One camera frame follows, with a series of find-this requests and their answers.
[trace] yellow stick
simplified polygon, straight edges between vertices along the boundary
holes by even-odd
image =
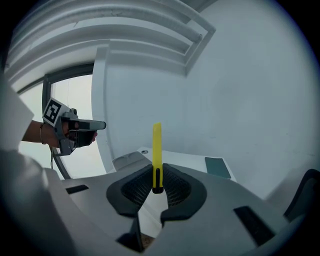
[[[163,168],[162,168],[162,141],[161,141],[161,123],[153,125],[152,136],[152,166],[153,166],[153,180],[152,191],[155,194],[163,192]]]

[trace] white wall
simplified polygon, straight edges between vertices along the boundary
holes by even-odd
[[[187,78],[108,66],[114,156],[150,147],[152,124],[162,122],[164,150],[224,157],[240,184],[266,198],[290,171],[320,167],[314,60],[266,2],[221,0],[202,15],[217,31]]]
[[[217,31],[188,76],[186,153],[223,156],[265,198],[290,171],[320,167],[315,63],[266,2],[218,1],[202,15]]]
[[[152,127],[162,123],[163,149],[181,151],[185,137],[186,78],[152,68],[109,65],[106,122],[114,157],[152,147]]]

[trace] bracelet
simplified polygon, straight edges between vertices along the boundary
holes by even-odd
[[[42,137],[41,137],[41,131],[42,131],[42,127],[43,127],[43,126],[44,126],[44,123],[40,124],[40,132],[39,132],[40,142],[41,142],[41,144],[46,145],[46,143],[44,143],[44,141],[42,140]]]

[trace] window frame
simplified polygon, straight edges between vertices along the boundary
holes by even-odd
[[[87,64],[81,64],[76,66],[67,67],[52,73],[47,73],[44,75],[44,77],[41,77],[20,90],[17,91],[18,95],[22,95],[26,91],[32,89],[33,87],[39,85],[40,83],[43,83],[42,85],[42,112],[44,112],[47,103],[52,96],[52,84],[57,83],[62,80],[75,78],[75,77],[81,77],[81,76],[87,76],[92,75],[94,71],[94,63],[87,63]],[[56,148],[53,149],[53,159],[56,163],[56,166],[58,167],[61,175],[65,180],[71,179],[62,159],[60,156],[56,156],[58,154],[58,150]]]

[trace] window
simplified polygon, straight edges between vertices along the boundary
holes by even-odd
[[[53,83],[51,96],[69,108],[76,109],[79,119],[92,120],[91,82],[90,74]],[[106,174],[96,141],[61,158],[71,178]]]
[[[20,95],[20,99],[33,112],[33,120],[42,122],[42,87],[43,84],[38,84]],[[51,168],[51,152],[48,145],[41,143],[32,143],[21,141],[19,145],[19,152],[25,156],[36,160],[42,167]],[[63,179],[56,163],[53,161],[53,169],[56,170],[60,179]]]

